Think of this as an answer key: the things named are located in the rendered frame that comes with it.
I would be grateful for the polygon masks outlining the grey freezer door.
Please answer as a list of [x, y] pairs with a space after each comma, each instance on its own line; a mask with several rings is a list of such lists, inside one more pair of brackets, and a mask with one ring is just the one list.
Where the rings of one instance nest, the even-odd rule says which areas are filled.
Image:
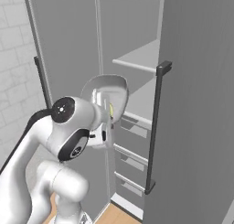
[[144, 224], [222, 224], [234, 200], [234, 0], [165, 0]]
[[100, 74], [96, 0], [26, 0], [51, 105]]

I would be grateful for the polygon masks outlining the grey freezer drawer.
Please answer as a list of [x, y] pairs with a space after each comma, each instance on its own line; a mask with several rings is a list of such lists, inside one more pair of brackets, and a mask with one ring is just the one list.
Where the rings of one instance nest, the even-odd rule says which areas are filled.
[[151, 126], [147, 123], [123, 116], [114, 127], [115, 143], [141, 157], [148, 158]]
[[116, 192], [138, 208], [144, 208], [144, 188], [131, 179], [115, 172]]
[[141, 187], [146, 186], [148, 160], [122, 146], [114, 145], [116, 172]]

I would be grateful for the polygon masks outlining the grey freezer cabinet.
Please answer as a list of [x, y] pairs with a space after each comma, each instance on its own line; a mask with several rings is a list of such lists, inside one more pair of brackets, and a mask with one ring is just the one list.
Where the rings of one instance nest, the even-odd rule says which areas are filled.
[[[130, 95], [153, 78], [155, 73], [113, 63], [117, 59], [156, 39], [160, 41], [164, 0], [100, 0], [103, 72], [127, 79]], [[111, 203], [141, 222], [144, 208], [116, 192], [114, 146], [108, 154]]]

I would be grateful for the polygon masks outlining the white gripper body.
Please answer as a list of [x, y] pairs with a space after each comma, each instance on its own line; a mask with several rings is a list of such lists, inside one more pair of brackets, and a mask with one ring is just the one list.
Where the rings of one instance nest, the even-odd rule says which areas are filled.
[[113, 126], [113, 119], [110, 116], [110, 102], [110, 96], [107, 92], [100, 91], [97, 93], [97, 104], [101, 107], [103, 113], [102, 121]]

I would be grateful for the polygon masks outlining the clear grey food container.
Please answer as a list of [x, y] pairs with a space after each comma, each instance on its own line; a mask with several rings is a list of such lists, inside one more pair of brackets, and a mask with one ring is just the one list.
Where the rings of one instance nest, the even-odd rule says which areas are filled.
[[96, 76], [85, 84], [80, 97], [97, 104], [97, 93], [100, 91], [109, 94], [113, 106], [113, 123], [117, 123], [121, 119], [129, 99], [126, 78], [116, 74]]

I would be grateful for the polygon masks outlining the grey freezer rack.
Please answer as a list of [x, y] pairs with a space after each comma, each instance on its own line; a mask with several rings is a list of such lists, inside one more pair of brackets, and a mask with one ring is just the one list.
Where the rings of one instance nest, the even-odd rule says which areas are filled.
[[158, 39], [137, 48], [112, 62], [125, 67], [155, 73], [158, 65], [160, 41]]
[[129, 96], [124, 115], [138, 121], [140, 126], [151, 129], [154, 112], [156, 78], [151, 79]]

